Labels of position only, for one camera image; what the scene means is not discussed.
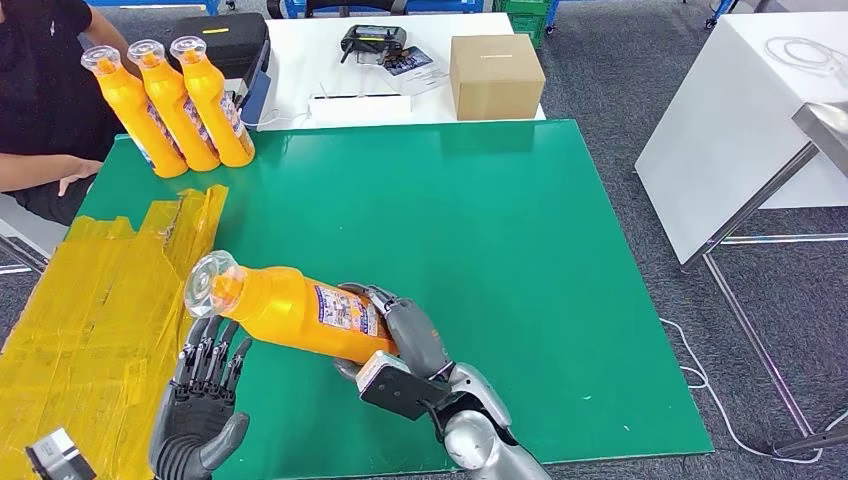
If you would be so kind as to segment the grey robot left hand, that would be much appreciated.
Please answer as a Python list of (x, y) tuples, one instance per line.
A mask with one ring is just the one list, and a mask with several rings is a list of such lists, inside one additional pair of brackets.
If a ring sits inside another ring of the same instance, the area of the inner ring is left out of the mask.
[(210, 479), (242, 444), (249, 416), (234, 410), (252, 338), (230, 351), (238, 324), (194, 321), (154, 420), (149, 466), (156, 479)]

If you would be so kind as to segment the person's right hand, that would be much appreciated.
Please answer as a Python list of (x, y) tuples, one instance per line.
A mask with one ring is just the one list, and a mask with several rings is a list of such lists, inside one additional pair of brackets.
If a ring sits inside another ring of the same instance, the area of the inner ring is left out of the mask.
[(96, 175), (103, 165), (101, 161), (83, 159), (75, 156), (70, 156), (69, 160), (69, 173), (59, 179), (59, 197), (63, 197), (66, 194), (68, 187), (72, 183)]

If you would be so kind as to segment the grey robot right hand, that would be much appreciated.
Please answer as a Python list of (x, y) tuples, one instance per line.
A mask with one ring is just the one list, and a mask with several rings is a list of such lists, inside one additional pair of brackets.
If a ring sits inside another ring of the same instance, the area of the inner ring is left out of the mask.
[(339, 288), (367, 298), (384, 319), (399, 357), (413, 375), (447, 381), (454, 362), (430, 317), (416, 302), (376, 286), (353, 282)]

